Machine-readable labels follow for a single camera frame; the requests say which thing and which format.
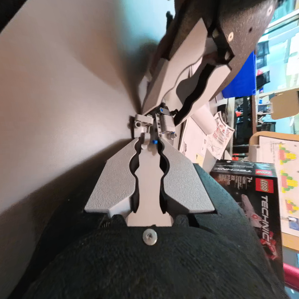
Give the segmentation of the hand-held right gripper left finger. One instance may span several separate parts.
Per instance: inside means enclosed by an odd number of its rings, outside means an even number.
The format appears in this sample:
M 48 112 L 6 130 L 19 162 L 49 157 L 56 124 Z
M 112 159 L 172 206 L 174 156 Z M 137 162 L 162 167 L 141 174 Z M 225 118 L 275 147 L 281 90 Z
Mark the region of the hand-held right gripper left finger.
M 140 152 L 141 141 L 135 138 L 106 162 L 84 207 L 85 212 L 108 216 L 129 216 L 137 212 L 140 193 L 135 172 L 139 168 Z

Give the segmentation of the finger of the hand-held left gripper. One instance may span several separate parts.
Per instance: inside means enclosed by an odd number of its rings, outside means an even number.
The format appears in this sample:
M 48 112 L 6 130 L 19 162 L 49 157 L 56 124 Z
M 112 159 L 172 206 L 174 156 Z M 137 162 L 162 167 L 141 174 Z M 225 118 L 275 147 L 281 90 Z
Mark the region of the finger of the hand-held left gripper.
M 192 28 L 182 45 L 170 60 L 161 59 L 160 70 L 155 73 L 144 99 L 142 113 L 148 114 L 160 106 L 165 96 L 182 81 L 182 74 L 202 59 L 207 39 L 207 28 L 201 18 Z
M 186 97 L 182 108 L 175 115 L 174 124 L 181 124 L 208 103 L 230 72 L 227 65 L 206 64 L 199 74 L 194 90 Z

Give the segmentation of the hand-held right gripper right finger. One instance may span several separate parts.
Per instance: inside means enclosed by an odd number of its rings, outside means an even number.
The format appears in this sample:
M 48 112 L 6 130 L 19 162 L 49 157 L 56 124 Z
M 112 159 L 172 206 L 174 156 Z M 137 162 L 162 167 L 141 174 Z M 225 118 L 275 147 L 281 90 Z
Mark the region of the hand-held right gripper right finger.
M 163 171 L 159 203 L 163 213 L 212 213 L 215 207 L 193 163 L 166 140 L 158 141 L 159 167 Z

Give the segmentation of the small grey brick connector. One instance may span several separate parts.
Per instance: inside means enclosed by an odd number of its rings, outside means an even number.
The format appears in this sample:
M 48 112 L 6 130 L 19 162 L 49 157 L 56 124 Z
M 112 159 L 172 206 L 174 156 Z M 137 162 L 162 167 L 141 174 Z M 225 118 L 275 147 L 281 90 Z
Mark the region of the small grey brick connector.
M 156 132 L 154 133 L 142 133 L 140 136 L 141 140 L 141 149 L 145 150 L 150 146 L 158 145 L 158 135 Z

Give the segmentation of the grey toy brick assembly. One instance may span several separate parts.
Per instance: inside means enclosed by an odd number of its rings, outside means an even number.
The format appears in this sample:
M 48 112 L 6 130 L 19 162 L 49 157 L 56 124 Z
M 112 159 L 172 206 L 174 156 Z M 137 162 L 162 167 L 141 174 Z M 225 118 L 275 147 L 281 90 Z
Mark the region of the grey toy brick assembly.
M 142 133 L 154 133 L 158 135 L 158 144 L 165 140 L 170 145 L 174 145 L 174 140 L 178 137 L 174 124 L 174 113 L 167 106 L 160 106 L 148 114 L 136 114 L 132 124 L 134 138 L 139 138 Z

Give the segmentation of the white desk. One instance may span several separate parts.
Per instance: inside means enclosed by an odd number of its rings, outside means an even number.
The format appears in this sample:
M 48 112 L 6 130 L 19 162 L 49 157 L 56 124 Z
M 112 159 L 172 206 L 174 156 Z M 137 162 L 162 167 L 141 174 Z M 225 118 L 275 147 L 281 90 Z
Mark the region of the white desk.
M 174 1 L 26 1 L 1 30 L 1 298 L 54 210 L 130 141 Z

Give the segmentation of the blue plastic bin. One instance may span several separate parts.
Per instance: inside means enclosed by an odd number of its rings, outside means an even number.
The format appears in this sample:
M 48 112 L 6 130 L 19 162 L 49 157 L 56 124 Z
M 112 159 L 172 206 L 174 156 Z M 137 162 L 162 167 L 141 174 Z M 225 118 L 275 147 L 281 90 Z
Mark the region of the blue plastic bin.
M 222 95 L 224 98 L 256 95 L 256 55 L 254 51 L 231 83 L 222 90 Z

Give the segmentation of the background shelf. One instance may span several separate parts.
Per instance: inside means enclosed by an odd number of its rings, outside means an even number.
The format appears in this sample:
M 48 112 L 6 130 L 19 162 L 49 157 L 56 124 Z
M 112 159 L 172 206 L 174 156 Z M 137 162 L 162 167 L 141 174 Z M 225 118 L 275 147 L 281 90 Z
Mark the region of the background shelf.
M 249 144 L 256 131 L 298 134 L 298 114 L 273 120 L 270 99 L 298 88 L 298 1 L 284 1 L 256 46 L 256 95 L 235 99 L 234 145 Z

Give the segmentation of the building instruction booklet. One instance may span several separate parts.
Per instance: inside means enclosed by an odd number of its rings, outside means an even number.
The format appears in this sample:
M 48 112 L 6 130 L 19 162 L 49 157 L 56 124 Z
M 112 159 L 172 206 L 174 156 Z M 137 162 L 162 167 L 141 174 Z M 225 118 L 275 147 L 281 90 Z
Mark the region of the building instruction booklet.
M 211 154 L 214 159 L 231 158 L 234 135 L 235 98 L 205 104 L 183 125 L 179 151 L 200 166 Z

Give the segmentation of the black toy set box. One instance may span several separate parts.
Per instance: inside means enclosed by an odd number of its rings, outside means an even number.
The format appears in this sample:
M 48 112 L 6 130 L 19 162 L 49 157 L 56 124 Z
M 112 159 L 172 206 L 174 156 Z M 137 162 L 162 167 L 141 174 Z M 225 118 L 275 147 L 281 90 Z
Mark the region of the black toy set box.
M 210 175 L 243 209 L 272 269 L 284 281 L 278 177 L 272 163 L 219 160 Z

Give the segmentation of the cardboard flap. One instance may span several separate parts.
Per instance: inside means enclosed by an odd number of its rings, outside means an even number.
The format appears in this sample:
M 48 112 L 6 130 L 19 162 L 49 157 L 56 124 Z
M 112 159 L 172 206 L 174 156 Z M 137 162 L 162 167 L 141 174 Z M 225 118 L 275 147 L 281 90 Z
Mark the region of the cardboard flap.
M 273 120 L 297 115 L 299 113 L 299 88 L 275 92 L 270 103 Z

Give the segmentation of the cardboard box with brick print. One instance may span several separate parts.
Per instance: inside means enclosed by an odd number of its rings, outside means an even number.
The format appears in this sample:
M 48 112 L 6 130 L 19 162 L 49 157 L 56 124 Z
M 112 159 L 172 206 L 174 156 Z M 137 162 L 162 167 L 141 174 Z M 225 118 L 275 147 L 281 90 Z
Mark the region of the cardboard box with brick print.
M 249 160 L 272 163 L 278 177 L 282 245 L 299 250 L 299 135 L 257 132 L 249 142 Z

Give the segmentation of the pink bar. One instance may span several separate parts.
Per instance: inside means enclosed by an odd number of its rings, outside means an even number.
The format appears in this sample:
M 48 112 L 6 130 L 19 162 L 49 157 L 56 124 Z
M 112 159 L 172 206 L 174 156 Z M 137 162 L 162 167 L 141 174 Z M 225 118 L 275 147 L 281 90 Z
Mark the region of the pink bar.
M 285 285 L 299 292 L 299 268 L 283 263 Z

